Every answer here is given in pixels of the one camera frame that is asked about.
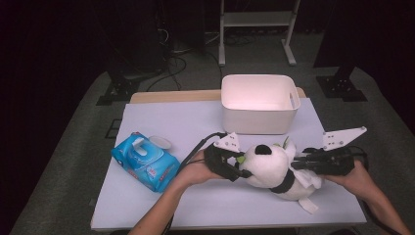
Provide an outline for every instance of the black stand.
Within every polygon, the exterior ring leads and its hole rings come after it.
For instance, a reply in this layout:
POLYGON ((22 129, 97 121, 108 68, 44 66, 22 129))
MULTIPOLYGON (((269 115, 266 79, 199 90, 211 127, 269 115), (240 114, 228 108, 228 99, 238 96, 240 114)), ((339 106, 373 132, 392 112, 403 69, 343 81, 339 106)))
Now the black stand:
POLYGON ((357 90, 350 81, 354 66, 341 66, 334 76, 317 76, 327 98, 342 98, 345 102, 367 101, 363 92, 357 90))

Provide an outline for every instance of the plush toy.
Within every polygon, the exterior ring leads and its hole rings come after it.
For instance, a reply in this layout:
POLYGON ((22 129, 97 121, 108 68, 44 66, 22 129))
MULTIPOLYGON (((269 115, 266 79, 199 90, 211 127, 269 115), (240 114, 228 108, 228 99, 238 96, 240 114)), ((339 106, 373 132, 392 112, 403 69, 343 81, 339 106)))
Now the plush toy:
POLYGON ((240 170, 251 172, 249 184, 268 188, 285 200, 299 201, 306 211, 314 213, 318 208, 308 197, 321 187, 323 180, 310 170, 293 169, 291 162, 296 154, 296 145, 287 138, 283 146, 251 146, 237 161, 240 170))

